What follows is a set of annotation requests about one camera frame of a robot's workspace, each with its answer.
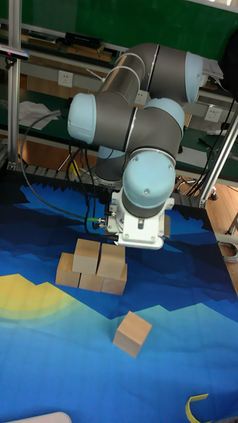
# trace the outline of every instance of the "yellow tape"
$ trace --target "yellow tape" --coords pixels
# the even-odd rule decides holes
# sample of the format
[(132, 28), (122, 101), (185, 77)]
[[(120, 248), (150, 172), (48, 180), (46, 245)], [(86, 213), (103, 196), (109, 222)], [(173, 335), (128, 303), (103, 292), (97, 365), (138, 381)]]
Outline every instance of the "yellow tape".
[(200, 401), (201, 399), (206, 399), (208, 397), (209, 394), (203, 394), (203, 395), (196, 395), (195, 397), (190, 397), (186, 407), (185, 407), (185, 411), (186, 411), (186, 416), (188, 418), (188, 420), (190, 421), (190, 423), (200, 423), (191, 413), (190, 410), (190, 403), (193, 403), (194, 401)]
[[(75, 160), (74, 160), (73, 162), (74, 162), (74, 164), (75, 164), (75, 167), (76, 167), (76, 169), (77, 169), (78, 173), (80, 174), (80, 172), (79, 172), (79, 167), (78, 167), (77, 163), (75, 162)], [(77, 176), (77, 172), (76, 172), (76, 170), (75, 170), (75, 167), (73, 166), (73, 163), (72, 163), (72, 164), (70, 164), (70, 166), (69, 166), (69, 173), (73, 173), (73, 174), (75, 174), (75, 175)]]

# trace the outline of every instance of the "aluminum frame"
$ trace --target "aluminum frame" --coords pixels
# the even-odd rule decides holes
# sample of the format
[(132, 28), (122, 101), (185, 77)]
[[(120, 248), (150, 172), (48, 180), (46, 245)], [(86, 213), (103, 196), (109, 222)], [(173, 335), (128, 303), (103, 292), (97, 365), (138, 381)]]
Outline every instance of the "aluminum frame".
[[(20, 49), (22, 0), (9, 0), (9, 45)], [(20, 59), (9, 69), (8, 167), (16, 169), (19, 138)]]
[(212, 188), (214, 187), (218, 179), (218, 176), (225, 164), (225, 161), (228, 158), (228, 155), (231, 151), (231, 148), (233, 147), (233, 144), (235, 143), (237, 136), (238, 136), (238, 107), (234, 113), (232, 121), (229, 125), (227, 133), (221, 145), (221, 148), (219, 149), (218, 154), (216, 155), (214, 163), (211, 169), (208, 171), (208, 175), (202, 187), (201, 193), (198, 196), (199, 207), (201, 208), (206, 207), (206, 201), (210, 195), (210, 192), (212, 191)]

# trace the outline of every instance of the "wire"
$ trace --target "wire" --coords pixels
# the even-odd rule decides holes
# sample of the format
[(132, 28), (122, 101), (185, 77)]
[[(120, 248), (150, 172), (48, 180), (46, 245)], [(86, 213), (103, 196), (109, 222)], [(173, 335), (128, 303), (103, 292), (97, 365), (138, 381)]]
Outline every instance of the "wire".
[(228, 188), (229, 188), (230, 190), (235, 191), (235, 192), (238, 192), (238, 190), (235, 190), (234, 188), (232, 188), (232, 186), (229, 186), (229, 185), (227, 185), (227, 186), (228, 186)]
[[(227, 121), (228, 121), (228, 119), (229, 119), (229, 116), (230, 116), (230, 114), (231, 114), (231, 110), (232, 110), (232, 108), (233, 108), (233, 105), (234, 105), (235, 99), (237, 98), (237, 95), (238, 95), (238, 92), (237, 92), (237, 94), (235, 95), (235, 97), (234, 97), (234, 98), (233, 98), (233, 100), (232, 100), (231, 106), (230, 106), (230, 108), (229, 108), (229, 112), (228, 112), (227, 117), (226, 117), (225, 122), (224, 122), (224, 126), (226, 125), (226, 123), (227, 123)], [(202, 171), (202, 174), (201, 174), (200, 178), (199, 178), (199, 179), (197, 180), (197, 182), (195, 182), (195, 184), (194, 184), (194, 185), (195, 185), (195, 187), (192, 187), (192, 188), (190, 189), (190, 191), (188, 191), (188, 194), (187, 194), (187, 196), (188, 196), (188, 197), (190, 197), (190, 196), (194, 196), (194, 195), (195, 195), (195, 193), (196, 193), (196, 192), (197, 192), (197, 191), (201, 188), (201, 186), (202, 186), (202, 185), (203, 185), (203, 183), (205, 182), (206, 177), (207, 177), (207, 173), (206, 173), (206, 175), (205, 175), (205, 178), (203, 179), (202, 184), (201, 184), (201, 178), (204, 176), (204, 173), (206, 172), (206, 167), (208, 166), (208, 163), (209, 163), (209, 160), (210, 160), (210, 158), (211, 158), (211, 156), (212, 156), (213, 150), (214, 150), (214, 148), (215, 148), (215, 146), (216, 146), (217, 142), (219, 141), (219, 139), (220, 139), (220, 137), (221, 137), (222, 131), (223, 131), (223, 129), (221, 129), (221, 131), (220, 131), (220, 133), (219, 133), (219, 135), (218, 135), (218, 138), (215, 140), (215, 142), (214, 142), (213, 146), (211, 147), (211, 151), (210, 151), (210, 153), (209, 153), (209, 155), (208, 155), (208, 160), (206, 161), (206, 164), (205, 164), (205, 166), (204, 166), (204, 170)]]
[(89, 232), (89, 230), (87, 229), (87, 219), (88, 219), (88, 215), (89, 215), (89, 212), (90, 212), (90, 204), (89, 204), (89, 196), (88, 196), (88, 194), (87, 194), (87, 190), (86, 190), (86, 188), (85, 188), (85, 186), (84, 186), (84, 184), (83, 184), (83, 181), (81, 180), (81, 177), (80, 177), (80, 174), (79, 174), (79, 171), (78, 171), (78, 169), (77, 169), (77, 167), (76, 167), (76, 165), (75, 165), (75, 158), (76, 158), (76, 156), (77, 156), (77, 154), (78, 154), (78, 150), (76, 150), (76, 152), (74, 153), (74, 155), (72, 156), (72, 151), (71, 151), (71, 145), (69, 144), (69, 155), (70, 155), (70, 158), (71, 158), (71, 162), (72, 162), (72, 164), (73, 164), (73, 167), (74, 167), (74, 169), (75, 169), (75, 172), (76, 172), (76, 175), (77, 175), (77, 177), (78, 177), (78, 179), (79, 179), (79, 183), (80, 183), (80, 185), (81, 185), (81, 187), (82, 187), (82, 189), (83, 189), (83, 195), (84, 195), (84, 197), (85, 197), (85, 203), (86, 203), (86, 207), (87, 207), (87, 212), (86, 212), (86, 216), (85, 216), (85, 218), (84, 218), (84, 227), (85, 227), (85, 232), (86, 233), (90, 233)]
[[(108, 157), (106, 157), (106, 159), (105, 159), (105, 160), (103, 160), (103, 161), (101, 161), (100, 163), (98, 163), (97, 165), (95, 165), (95, 166), (91, 167), (91, 171), (92, 171), (93, 169), (95, 169), (96, 167), (98, 167), (98, 166), (102, 165), (103, 163), (105, 163), (105, 161), (107, 161), (107, 160), (111, 157), (111, 155), (112, 155), (113, 151), (114, 151), (114, 150), (112, 150), (112, 151), (110, 152), (109, 156), (108, 156)], [(87, 174), (87, 173), (89, 173), (89, 169), (88, 169), (87, 171), (83, 171), (83, 174)]]
[(93, 185), (93, 217), (95, 217), (95, 212), (96, 212), (96, 191), (95, 191), (95, 183), (94, 183), (94, 179), (93, 179), (93, 174), (91, 172), (91, 168), (89, 166), (89, 160), (88, 160), (88, 156), (87, 156), (87, 150), (85, 149), (85, 160), (86, 160), (86, 164), (87, 164), (87, 168), (89, 170), (90, 173), (90, 177), (91, 177), (91, 181), (92, 181), (92, 185)]
[(51, 207), (52, 209), (54, 209), (54, 210), (57, 210), (58, 212), (61, 212), (61, 213), (65, 213), (65, 214), (68, 214), (68, 215), (70, 215), (70, 216), (72, 216), (72, 217), (77, 217), (78, 219), (84, 219), (84, 217), (83, 216), (80, 216), (80, 215), (77, 215), (77, 214), (74, 214), (74, 213), (71, 213), (70, 211), (66, 211), (66, 210), (63, 210), (63, 209), (60, 209), (60, 208), (58, 208), (58, 207), (55, 207), (55, 206), (53, 206), (52, 204), (50, 204), (50, 203), (48, 203), (47, 201), (45, 201), (42, 197), (40, 197), (39, 196), (39, 194), (37, 194), (37, 192), (33, 189), (33, 187), (31, 186), (31, 184), (30, 184), (30, 182), (29, 182), (29, 180), (28, 180), (28, 178), (27, 178), (27, 176), (26, 176), (26, 173), (25, 173), (25, 171), (24, 171), (24, 167), (23, 167), (23, 165), (24, 165), (24, 163), (23, 163), (23, 158), (22, 158), (22, 152), (23, 152), (23, 146), (24, 146), (24, 143), (25, 143), (25, 141), (26, 141), (26, 137), (27, 137), (27, 134), (28, 134), (28, 132), (29, 132), (29, 130), (31, 129), (31, 128), (33, 128), (33, 126), (35, 126), (37, 123), (39, 123), (39, 122), (41, 122), (43, 119), (46, 119), (46, 118), (49, 118), (50, 116), (61, 116), (61, 112), (60, 112), (60, 110), (56, 110), (56, 111), (54, 111), (54, 112), (51, 112), (51, 113), (49, 113), (49, 114), (47, 114), (47, 115), (45, 115), (45, 116), (42, 116), (41, 118), (39, 118), (39, 119), (37, 119), (37, 120), (35, 120), (28, 128), (27, 128), (27, 130), (26, 130), (26, 132), (25, 132), (25, 134), (23, 135), (23, 137), (22, 137), (22, 142), (21, 142), (21, 145), (20, 145), (20, 165), (21, 165), (21, 169), (22, 169), (22, 173), (23, 173), (23, 176), (24, 176), (24, 179), (25, 179), (25, 181), (26, 181), (26, 183), (28, 184), (28, 187), (32, 190), (32, 192), (34, 193), (34, 195), (42, 202), (42, 203), (44, 203), (44, 204), (46, 204), (48, 207)]
[(225, 247), (231, 248), (233, 251), (235, 251), (235, 254), (233, 256), (223, 256), (223, 259), (227, 263), (237, 263), (238, 262), (238, 249), (235, 245), (230, 243), (223, 243), (219, 242), (218, 245), (225, 245)]
[[(49, 117), (51, 117), (51, 116), (61, 116), (61, 111), (60, 110), (55, 110), (54, 112), (51, 112), (51, 113), (49, 113), (49, 114), (46, 114), (45, 116), (41, 116), (39, 119), (37, 119), (37, 120), (35, 120), (33, 123), (31, 123), (31, 125), (29, 125), (29, 127), (27, 128), (27, 130), (26, 130), (26, 132), (25, 132), (25, 134), (23, 135), (23, 137), (22, 137), (22, 142), (21, 142), (21, 145), (20, 145), (20, 166), (21, 166), (21, 169), (22, 169), (22, 173), (23, 173), (23, 176), (24, 176), (24, 179), (25, 179), (25, 181), (26, 181), (26, 183), (28, 184), (28, 187), (31, 189), (31, 191), (33, 192), (33, 194), (42, 202), (42, 203), (44, 203), (44, 204), (46, 204), (48, 207), (51, 207), (52, 209), (54, 209), (54, 210), (57, 210), (58, 212), (60, 212), (60, 213), (64, 213), (64, 214), (67, 214), (67, 215), (70, 215), (70, 216), (72, 216), (72, 217), (76, 217), (77, 218), (77, 221), (79, 221), (79, 224), (84, 224), (84, 226), (86, 227), (86, 230), (87, 230), (87, 233), (88, 234), (91, 234), (90, 232), (89, 232), (89, 230), (87, 229), (87, 222), (88, 221), (92, 221), (92, 222), (97, 222), (98, 221), (98, 219), (97, 219), (97, 217), (88, 217), (88, 215), (89, 215), (89, 208), (88, 208), (88, 210), (87, 210), (87, 212), (86, 212), (86, 216), (85, 217), (83, 217), (83, 216), (80, 216), (80, 215), (77, 215), (77, 214), (74, 214), (74, 213), (71, 213), (70, 211), (66, 211), (66, 210), (63, 210), (63, 209), (60, 209), (60, 208), (58, 208), (58, 207), (55, 207), (55, 206), (53, 206), (51, 203), (48, 203), (47, 201), (45, 201), (41, 196), (39, 196), (39, 194), (37, 194), (37, 192), (33, 189), (33, 187), (31, 186), (31, 184), (30, 184), (30, 182), (29, 182), (29, 180), (28, 180), (28, 178), (27, 178), (27, 176), (26, 176), (26, 173), (25, 173), (25, 171), (24, 171), (24, 167), (23, 167), (23, 165), (24, 165), (24, 163), (23, 163), (23, 158), (22, 158), (22, 152), (23, 152), (23, 147), (24, 147), (24, 143), (25, 143), (25, 141), (26, 141), (26, 137), (27, 137), (27, 134), (28, 134), (28, 132), (29, 132), (29, 130), (31, 129), (31, 128), (33, 128), (33, 126), (35, 126), (37, 123), (39, 123), (39, 122), (41, 122), (43, 119), (46, 119), (46, 118), (49, 118)], [(72, 158), (71, 158), (71, 160), (73, 159), (74, 160), (74, 158), (76, 157), (76, 155), (78, 154), (78, 152), (80, 151), (80, 149), (78, 149), (76, 152), (75, 152), (75, 154), (72, 156)], [(116, 235), (100, 235), (100, 234), (91, 234), (91, 235), (94, 235), (94, 236), (96, 236), (96, 237), (100, 237), (100, 238), (107, 238), (107, 239), (111, 239), (112, 241), (117, 241), (118, 240), (118, 236), (116, 236)]]

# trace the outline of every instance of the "black cable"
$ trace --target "black cable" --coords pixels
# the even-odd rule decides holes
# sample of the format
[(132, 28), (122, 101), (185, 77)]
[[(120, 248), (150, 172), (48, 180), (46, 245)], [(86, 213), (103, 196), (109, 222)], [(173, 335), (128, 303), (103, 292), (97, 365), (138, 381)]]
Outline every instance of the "black cable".
[(34, 193), (34, 195), (42, 202), (42, 203), (44, 203), (44, 204), (46, 204), (48, 207), (51, 207), (52, 209), (54, 209), (54, 210), (57, 210), (58, 212), (60, 212), (60, 213), (65, 213), (65, 214), (68, 214), (68, 215), (70, 215), (70, 216), (73, 216), (73, 217), (77, 217), (77, 218), (79, 218), (79, 219), (84, 219), (84, 217), (83, 216), (80, 216), (80, 215), (77, 215), (77, 214), (74, 214), (74, 213), (71, 213), (70, 211), (66, 211), (66, 210), (62, 210), (62, 209), (59, 209), (58, 207), (55, 207), (55, 206), (53, 206), (52, 204), (50, 204), (50, 203), (48, 203), (47, 201), (45, 201), (42, 197), (40, 197), (39, 196), (39, 194), (37, 194), (37, 192), (33, 189), (33, 187), (31, 186), (31, 184), (30, 184), (30, 182), (29, 182), (29, 180), (28, 180), (28, 178), (27, 178), (27, 176), (26, 176), (26, 173), (25, 173), (25, 171), (24, 171), (24, 167), (23, 167), (23, 159), (22, 159), (22, 152), (23, 152), (23, 146), (24, 146), (24, 142), (26, 141), (26, 137), (27, 137), (27, 134), (28, 134), (28, 132), (29, 132), (29, 130), (31, 129), (31, 128), (33, 128), (33, 126), (35, 126), (37, 123), (39, 123), (39, 122), (41, 122), (43, 119), (46, 119), (46, 118), (49, 118), (49, 117), (51, 117), (51, 116), (60, 116), (61, 115), (61, 112), (60, 112), (60, 110), (56, 110), (55, 112), (51, 112), (51, 113), (49, 113), (49, 114), (47, 114), (47, 115), (45, 115), (45, 116), (41, 116), (39, 119), (37, 119), (37, 120), (35, 120), (33, 123), (31, 123), (31, 125), (27, 128), (27, 130), (26, 130), (26, 132), (25, 132), (25, 134), (23, 135), (23, 137), (22, 137), (22, 142), (21, 142), (21, 145), (20, 145), (20, 165), (21, 165), (21, 169), (22, 169), (22, 173), (23, 173), (23, 176), (24, 176), (24, 179), (25, 179), (25, 181), (26, 181), (26, 183), (28, 184), (28, 187), (32, 190), (32, 192)]
[(106, 159), (105, 159), (105, 160), (103, 160), (103, 161), (101, 161), (99, 164), (97, 164), (97, 165), (95, 165), (95, 166), (91, 167), (91, 169), (90, 169), (90, 170), (92, 171), (92, 170), (93, 170), (93, 169), (95, 169), (96, 167), (98, 167), (98, 166), (102, 165), (103, 163), (105, 163), (105, 161), (107, 161), (107, 160), (111, 157), (111, 155), (112, 155), (113, 151), (114, 151), (114, 150), (112, 150), (112, 151), (110, 152), (109, 156), (108, 156), (108, 157), (106, 157)]
[(89, 232), (89, 230), (87, 229), (87, 218), (88, 218), (88, 216), (89, 216), (89, 212), (90, 212), (89, 196), (88, 196), (88, 194), (87, 194), (87, 190), (86, 190), (86, 188), (85, 188), (85, 186), (84, 186), (84, 184), (83, 184), (83, 181), (81, 180), (81, 177), (80, 177), (79, 171), (77, 170), (77, 167), (75, 166), (75, 161), (74, 161), (74, 160), (75, 160), (75, 158), (76, 158), (76, 156), (77, 156), (77, 154), (78, 154), (78, 150), (76, 150), (76, 152), (75, 152), (75, 153), (74, 153), (74, 155), (72, 156), (71, 145), (69, 144), (69, 155), (70, 155), (70, 159), (71, 159), (71, 162), (72, 162), (73, 167), (74, 167), (74, 169), (75, 169), (76, 175), (77, 175), (77, 177), (78, 177), (78, 179), (79, 179), (79, 183), (80, 183), (80, 185), (81, 185), (81, 187), (82, 187), (82, 189), (83, 189), (83, 195), (84, 195), (84, 198), (85, 198), (85, 203), (86, 203), (86, 207), (87, 207), (87, 212), (86, 212), (85, 219), (84, 219), (84, 227), (85, 227), (85, 232), (89, 234), (90, 232)]
[(94, 183), (94, 179), (93, 179), (93, 174), (91, 172), (91, 168), (89, 166), (89, 160), (88, 160), (87, 150), (86, 149), (85, 149), (85, 160), (86, 160), (87, 168), (89, 170), (90, 178), (91, 178), (92, 185), (93, 185), (93, 196), (94, 196), (93, 197), (93, 217), (95, 217), (95, 212), (96, 212), (96, 191), (95, 191), (95, 183)]
[[(58, 212), (60, 212), (60, 213), (64, 213), (64, 214), (67, 214), (67, 215), (70, 215), (70, 216), (72, 216), (72, 217), (76, 217), (77, 219), (74, 219), (74, 220), (76, 220), (77, 222), (79, 222), (79, 224), (80, 225), (84, 225), (84, 226), (86, 226), (86, 228), (87, 228), (87, 218), (88, 218), (88, 215), (89, 215), (89, 210), (87, 210), (87, 213), (86, 213), (86, 216), (85, 217), (83, 217), (83, 216), (80, 216), (80, 215), (77, 215), (77, 214), (74, 214), (74, 213), (71, 213), (70, 211), (67, 211), (67, 210), (63, 210), (63, 209), (60, 209), (60, 208), (58, 208), (58, 207), (55, 207), (55, 206), (53, 206), (51, 203), (48, 203), (47, 201), (45, 201), (41, 196), (39, 196), (39, 194), (37, 194), (37, 192), (33, 189), (33, 187), (31, 186), (31, 184), (30, 184), (30, 182), (29, 182), (29, 180), (28, 180), (28, 178), (27, 178), (27, 176), (26, 176), (26, 173), (25, 173), (25, 170), (24, 170), (24, 167), (23, 167), (23, 165), (24, 165), (24, 163), (23, 163), (23, 158), (22, 158), (22, 152), (23, 152), (23, 147), (24, 147), (24, 143), (25, 143), (25, 141), (26, 141), (26, 137), (27, 137), (27, 135), (28, 135), (28, 132), (29, 132), (29, 130), (31, 129), (31, 128), (33, 128), (33, 126), (35, 126), (37, 123), (39, 123), (39, 122), (41, 122), (43, 119), (46, 119), (46, 118), (49, 118), (49, 117), (52, 117), (52, 116), (61, 116), (61, 110), (56, 110), (56, 111), (54, 111), (54, 112), (51, 112), (51, 113), (49, 113), (49, 114), (47, 114), (47, 115), (45, 115), (45, 116), (41, 116), (39, 119), (37, 119), (37, 120), (35, 120), (33, 123), (31, 123), (31, 125), (29, 125), (29, 127), (27, 128), (27, 130), (26, 130), (26, 132), (25, 132), (25, 134), (23, 135), (23, 137), (22, 137), (22, 141), (21, 141), (21, 145), (20, 145), (20, 165), (21, 165), (21, 169), (22, 169), (22, 173), (23, 173), (23, 176), (24, 176), (24, 179), (25, 179), (25, 181), (26, 181), (26, 183), (28, 184), (28, 187), (31, 189), (31, 191), (33, 192), (33, 194), (42, 202), (42, 203), (44, 203), (44, 204), (46, 204), (48, 207), (51, 207), (52, 209), (54, 209), (54, 210), (57, 210)], [(91, 234), (91, 235), (94, 235), (94, 236), (96, 236), (96, 237), (100, 237), (100, 238), (107, 238), (107, 239), (110, 239), (110, 240), (112, 240), (112, 241), (117, 241), (118, 240), (118, 236), (117, 235), (100, 235), (100, 234)]]
[(28, 166), (28, 163), (26, 163), (26, 161), (24, 160), (24, 159), (22, 159), (22, 163), (25, 165), (25, 166)]
[[(232, 100), (231, 106), (230, 106), (230, 108), (229, 108), (228, 115), (227, 115), (227, 117), (226, 117), (226, 119), (225, 119), (225, 122), (224, 122), (224, 126), (226, 125), (226, 123), (227, 123), (227, 121), (228, 121), (228, 119), (229, 119), (229, 116), (230, 116), (230, 114), (231, 114), (231, 110), (232, 110), (232, 108), (233, 108), (233, 105), (234, 105), (235, 99), (237, 98), (237, 95), (238, 95), (238, 92), (237, 92), (237, 94), (235, 95), (235, 97), (234, 97), (234, 98), (233, 98), (233, 100)], [(205, 166), (204, 166), (204, 170), (202, 171), (202, 174), (201, 174), (200, 178), (199, 178), (199, 179), (197, 180), (197, 182), (196, 182), (196, 183), (192, 186), (192, 188), (188, 191), (188, 194), (187, 194), (187, 196), (188, 196), (188, 197), (191, 197), (191, 196), (195, 195), (195, 193), (196, 193), (196, 192), (200, 189), (200, 187), (201, 187), (201, 186), (203, 185), (203, 183), (205, 182), (206, 177), (207, 177), (207, 173), (206, 173), (206, 175), (205, 175), (205, 178), (204, 178), (204, 180), (203, 180), (203, 183), (202, 183), (202, 184), (201, 184), (201, 178), (204, 176), (204, 173), (206, 172), (206, 167), (208, 166), (208, 163), (209, 163), (209, 160), (210, 160), (210, 158), (211, 158), (211, 156), (212, 156), (213, 150), (214, 150), (214, 148), (215, 148), (215, 146), (216, 146), (217, 142), (219, 141), (219, 139), (220, 139), (220, 137), (221, 137), (222, 131), (223, 131), (223, 129), (221, 129), (221, 131), (220, 131), (220, 133), (219, 133), (219, 135), (218, 135), (218, 138), (215, 140), (215, 142), (214, 142), (213, 146), (211, 147), (211, 151), (210, 151), (210, 153), (209, 153), (209, 155), (208, 155), (208, 160), (206, 161), (206, 164), (205, 164)]]
[(82, 160), (83, 160), (83, 148), (81, 148), (79, 160), (80, 160), (80, 163), (82, 164), (82, 169), (83, 169), (83, 162), (82, 162)]
[(238, 190), (235, 190), (234, 188), (232, 188), (232, 186), (229, 186), (229, 185), (227, 185), (227, 186), (228, 186), (228, 188), (230, 188), (230, 190), (238, 192)]

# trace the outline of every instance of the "wooden block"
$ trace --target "wooden block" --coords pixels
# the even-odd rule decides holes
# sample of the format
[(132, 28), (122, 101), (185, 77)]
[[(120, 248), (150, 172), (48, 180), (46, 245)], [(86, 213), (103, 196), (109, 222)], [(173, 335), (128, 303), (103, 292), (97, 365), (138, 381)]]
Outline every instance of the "wooden block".
[(100, 243), (78, 239), (73, 257), (73, 272), (95, 275), (99, 261)]
[(102, 289), (102, 283), (103, 277), (82, 273), (79, 281), (79, 288), (100, 292)]
[(102, 244), (97, 275), (105, 278), (120, 279), (125, 266), (125, 259), (125, 247)]
[(82, 50), (81, 48), (74, 48), (74, 47), (68, 47), (67, 52), (70, 54), (77, 54), (79, 56), (85, 56), (86, 58), (92, 58), (96, 60), (103, 60), (103, 61), (112, 61), (112, 58), (110, 55), (107, 54), (107, 52), (102, 53), (92, 53), (88, 52), (87, 50)]
[(61, 254), (56, 272), (56, 284), (78, 288), (80, 273), (72, 272), (73, 254)]
[(122, 295), (127, 282), (127, 271), (128, 265), (125, 264), (120, 279), (104, 278), (102, 283), (102, 292)]
[(72, 47), (78, 50), (85, 50), (86, 52), (91, 52), (91, 53), (101, 53), (104, 50), (104, 46), (100, 46), (99, 48), (96, 49), (96, 48), (91, 48), (86, 46), (80, 46), (79, 44), (73, 44)]
[(113, 344), (136, 358), (152, 325), (131, 311), (117, 328)]

